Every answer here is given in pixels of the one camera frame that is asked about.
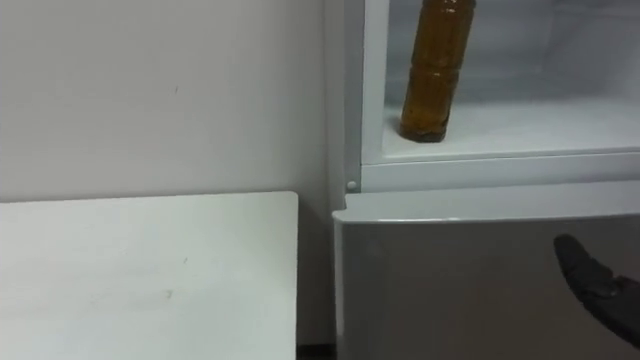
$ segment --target white wall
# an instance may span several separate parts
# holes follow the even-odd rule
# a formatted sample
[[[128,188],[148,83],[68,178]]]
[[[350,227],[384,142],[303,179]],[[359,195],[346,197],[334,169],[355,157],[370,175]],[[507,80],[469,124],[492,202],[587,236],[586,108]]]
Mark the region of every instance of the white wall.
[[[291,189],[331,341],[322,2],[2,0],[0,200]]]

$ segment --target table top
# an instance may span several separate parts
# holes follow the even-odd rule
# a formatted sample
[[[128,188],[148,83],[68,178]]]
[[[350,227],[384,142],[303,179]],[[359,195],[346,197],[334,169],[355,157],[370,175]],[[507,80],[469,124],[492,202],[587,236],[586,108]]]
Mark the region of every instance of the table top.
[[[295,358],[291,192],[0,204],[0,358]]]

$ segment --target freezer door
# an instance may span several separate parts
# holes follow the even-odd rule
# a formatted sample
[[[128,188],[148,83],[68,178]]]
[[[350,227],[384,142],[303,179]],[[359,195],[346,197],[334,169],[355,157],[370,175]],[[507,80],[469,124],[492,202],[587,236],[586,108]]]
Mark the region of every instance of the freezer door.
[[[640,279],[638,214],[637,181],[348,195],[334,214],[339,357],[637,359],[574,299],[553,238]]]

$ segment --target refrigerator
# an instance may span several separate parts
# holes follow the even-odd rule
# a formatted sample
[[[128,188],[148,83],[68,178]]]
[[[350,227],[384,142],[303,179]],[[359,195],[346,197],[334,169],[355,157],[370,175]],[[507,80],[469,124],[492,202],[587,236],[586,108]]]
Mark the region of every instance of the refrigerator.
[[[325,5],[339,359],[637,358],[553,239],[640,278],[640,1],[478,0],[437,144],[397,131],[422,1]]]

